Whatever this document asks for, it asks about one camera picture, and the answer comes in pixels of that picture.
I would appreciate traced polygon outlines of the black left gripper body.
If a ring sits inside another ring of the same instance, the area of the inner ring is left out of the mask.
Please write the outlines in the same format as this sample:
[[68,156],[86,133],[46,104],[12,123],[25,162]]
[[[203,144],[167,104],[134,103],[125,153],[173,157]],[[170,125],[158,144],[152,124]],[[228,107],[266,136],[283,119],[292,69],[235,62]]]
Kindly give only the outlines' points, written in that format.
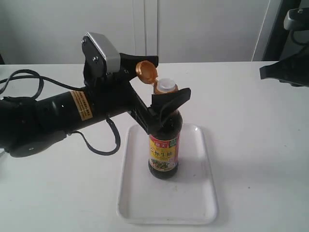
[[83,74],[84,84],[100,115],[113,117],[128,112],[148,133],[154,113],[141,100],[123,73],[118,71],[99,78],[91,77],[89,66],[84,62]]

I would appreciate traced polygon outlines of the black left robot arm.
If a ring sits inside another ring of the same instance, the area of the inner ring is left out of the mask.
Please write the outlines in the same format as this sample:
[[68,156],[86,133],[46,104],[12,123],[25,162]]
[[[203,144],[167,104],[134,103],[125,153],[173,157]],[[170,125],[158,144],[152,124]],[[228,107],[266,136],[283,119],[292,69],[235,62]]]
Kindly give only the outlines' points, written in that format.
[[107,69],[107,62],[100,56],[86,57],[84,63],[84,86],[67,86],[67,92],[39,100],[47,77],[29,69],[12,73],[1,80],[4,87],[18,79],[35,78],[39,87],[32,97],[4,97],[0,101],[0,146],[12,157],[22,158],[37,154],[68,135],[80,133],[82,128],[106,121],[114,136],[115,148],[111,151],[94,150],[102,156],[115,154],[121,145],[113,116],[129,113],[145,130],[154,134],[168,117],[191,96],[184,88],[174,93],[153,95],[146,106],[130,81],[139,76],[136,66],[158,66],[157,56],[131,56],[120,54],[120,67]]

